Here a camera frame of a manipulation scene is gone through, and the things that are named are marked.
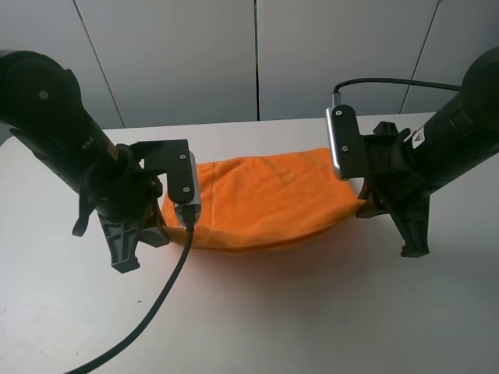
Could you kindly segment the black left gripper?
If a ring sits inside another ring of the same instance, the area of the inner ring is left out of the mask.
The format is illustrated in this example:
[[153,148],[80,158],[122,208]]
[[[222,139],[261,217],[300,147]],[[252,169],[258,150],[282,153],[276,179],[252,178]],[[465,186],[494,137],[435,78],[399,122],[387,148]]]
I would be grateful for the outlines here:
[[105,154],[91,176],[91,203],[104,232],[111,267],[127,273],[140,267],[138,241],[160,248],[169,243],[157,199],[162,184],[143,171],[132,147],[119,144]]

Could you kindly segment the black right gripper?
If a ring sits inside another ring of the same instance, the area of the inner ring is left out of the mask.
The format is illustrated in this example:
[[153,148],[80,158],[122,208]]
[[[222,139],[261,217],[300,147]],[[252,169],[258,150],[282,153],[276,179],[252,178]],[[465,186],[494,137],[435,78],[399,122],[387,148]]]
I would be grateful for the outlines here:
[[356,217],[384,215],[387,208],[404,242],[401,257],[419,258],[430,253],[430,179],[416,160],[411,135],[393,122],[380,122],[373,134],[363,137],[369,170]]

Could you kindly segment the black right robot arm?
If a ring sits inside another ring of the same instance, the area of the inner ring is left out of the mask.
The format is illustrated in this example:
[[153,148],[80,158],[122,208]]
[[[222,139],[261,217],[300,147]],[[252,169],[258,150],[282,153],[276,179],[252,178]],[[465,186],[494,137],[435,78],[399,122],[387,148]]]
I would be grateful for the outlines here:
[[498,50],[478,57],[461,91],[415,132],[383,145],[375,129],[365,140],[369,172],[358,217],[389,214],[404,242],[401,255],[425,256],[430,196],[498,152]]

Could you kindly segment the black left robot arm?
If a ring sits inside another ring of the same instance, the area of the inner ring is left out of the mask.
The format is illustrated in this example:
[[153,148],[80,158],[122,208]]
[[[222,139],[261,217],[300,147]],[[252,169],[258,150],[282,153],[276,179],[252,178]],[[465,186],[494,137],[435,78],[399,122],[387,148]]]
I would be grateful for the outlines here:
[[158,178],[143,172],[131,146],[115,145],[87,113],[75,75],[32,51],[1,53],[1,120],[79,197],[73,235],[96,213],[120,273],[139,268],[138,242],[167,238]]

